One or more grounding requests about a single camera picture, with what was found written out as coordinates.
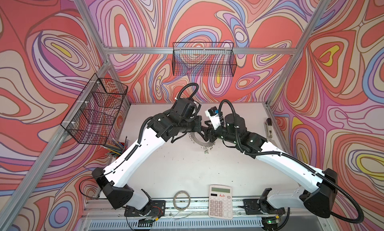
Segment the metal disc with keyrings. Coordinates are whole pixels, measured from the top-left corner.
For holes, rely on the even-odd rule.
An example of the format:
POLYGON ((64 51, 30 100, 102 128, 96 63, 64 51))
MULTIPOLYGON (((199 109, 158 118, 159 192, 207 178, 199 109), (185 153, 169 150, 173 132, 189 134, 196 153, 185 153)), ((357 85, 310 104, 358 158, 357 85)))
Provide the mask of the metal disc with keyrings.
POLYGON ((198 145, 204 151, 211 150, 215 145, 215 142, 205 141, 198 133, 189 133, 189 137, 193 144, 198 145))

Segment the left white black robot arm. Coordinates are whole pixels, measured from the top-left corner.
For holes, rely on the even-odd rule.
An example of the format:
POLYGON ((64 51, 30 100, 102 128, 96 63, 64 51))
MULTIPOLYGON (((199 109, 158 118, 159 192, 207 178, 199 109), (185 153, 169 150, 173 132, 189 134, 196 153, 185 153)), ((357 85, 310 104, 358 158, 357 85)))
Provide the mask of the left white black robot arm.
POLYGON ((145 119, 138 139, 119 158, 105 168, 92 171, 92 179, 114 209, 125 205, 139 211, 149 209, 150 196, 130 187, 128 181, 137 168, 166 142, 174 143, 188 133, 201 131, 202 117, 198 114, 201 105, 193 99, 198 90, 197 83, 185 85, 170 109, 145 119))

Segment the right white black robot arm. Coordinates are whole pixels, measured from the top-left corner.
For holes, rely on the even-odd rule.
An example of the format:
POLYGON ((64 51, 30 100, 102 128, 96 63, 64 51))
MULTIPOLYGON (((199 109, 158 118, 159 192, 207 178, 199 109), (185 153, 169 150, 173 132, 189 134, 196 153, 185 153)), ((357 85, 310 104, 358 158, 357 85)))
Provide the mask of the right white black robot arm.
POLYGON ((205 112, 209 120, 204 129, 204 139, 214 142, 217 139, 230 149, 264 162, 279 170, 298 183, 295 190, 273 191, 265 189, 259 199, 260 208, 301 208, 327 219, 337 218, 341 221, 360 224, 364 212, 358 202, 338 185, 338 174, 332 169, 321 170, 298 160, 282 151, 265 137, 247 130, 245 120, 235 111, 228 100, 220 102, 205 112), (347 218, 333 212, 337 194, 343 195, 357 211, 357 217, 347 218))

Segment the white stapler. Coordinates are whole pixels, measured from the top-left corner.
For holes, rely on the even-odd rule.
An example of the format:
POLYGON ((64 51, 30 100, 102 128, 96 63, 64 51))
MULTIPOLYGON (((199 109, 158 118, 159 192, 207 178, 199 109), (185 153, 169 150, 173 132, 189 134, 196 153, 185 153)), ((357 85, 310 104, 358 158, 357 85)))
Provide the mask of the white stapler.
POLYGON ((267 139, 271 140, 273 138, 273 129, 272 129, 272 120, 270 118, 266 119, 265 122, 265 128, 266 128, 266 134, 267 139))

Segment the white desk calculator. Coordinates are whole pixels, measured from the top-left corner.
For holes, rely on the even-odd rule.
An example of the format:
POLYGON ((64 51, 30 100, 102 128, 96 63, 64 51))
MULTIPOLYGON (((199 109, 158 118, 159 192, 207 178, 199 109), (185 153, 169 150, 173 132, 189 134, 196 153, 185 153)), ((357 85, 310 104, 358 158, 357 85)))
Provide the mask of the white desk calculator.
POLYGON ((209 188, 209 211, 210 218, 223 220, 233 219, 233 189, 223 185, 211 185, 209 188))

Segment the clear tape roll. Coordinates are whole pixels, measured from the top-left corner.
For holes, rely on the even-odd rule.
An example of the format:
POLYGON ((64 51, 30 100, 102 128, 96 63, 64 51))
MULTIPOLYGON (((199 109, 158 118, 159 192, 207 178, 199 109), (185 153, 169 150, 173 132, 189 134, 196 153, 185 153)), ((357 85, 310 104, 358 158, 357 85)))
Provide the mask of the clear tape roll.
POLYGON ((191 204, 191 196, 187 191, 178 191, 173 197, 173 206, 179 211, 186 211, 191 204))

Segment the red cup with pens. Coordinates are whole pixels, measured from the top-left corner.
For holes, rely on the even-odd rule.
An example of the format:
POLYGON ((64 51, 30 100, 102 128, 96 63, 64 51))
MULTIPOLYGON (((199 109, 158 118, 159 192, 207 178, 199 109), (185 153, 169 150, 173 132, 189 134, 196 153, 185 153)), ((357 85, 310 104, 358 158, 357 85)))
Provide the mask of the red cup with pens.
POLYGON ((119 142, 114 138, 108 138, 107 142, 101 145, 101 147, 106 149, 109 155, 118 158, 125 152, 126 143, 119 142))

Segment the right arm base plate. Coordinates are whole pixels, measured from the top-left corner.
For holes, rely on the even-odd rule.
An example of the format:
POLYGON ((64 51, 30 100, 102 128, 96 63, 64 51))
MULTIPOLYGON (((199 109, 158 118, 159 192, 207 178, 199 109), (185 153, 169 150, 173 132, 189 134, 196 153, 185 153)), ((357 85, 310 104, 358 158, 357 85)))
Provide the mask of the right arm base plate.
POLYGON ((247 215, 284 215, 284 208, 276 209, 267 201, 259 201, 259 199, 244 199, 243 209, 247 215))

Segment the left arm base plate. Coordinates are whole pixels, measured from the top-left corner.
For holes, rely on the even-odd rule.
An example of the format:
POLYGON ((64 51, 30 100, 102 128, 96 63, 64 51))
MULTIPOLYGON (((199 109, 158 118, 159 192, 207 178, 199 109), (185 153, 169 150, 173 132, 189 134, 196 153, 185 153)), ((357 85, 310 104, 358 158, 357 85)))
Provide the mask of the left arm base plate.
POLYGON ((164 216, 165 208, 165 200, 152 200, 141 210, 137 210, 134 207, 126 206, 124 216, 160 218, 164 216))

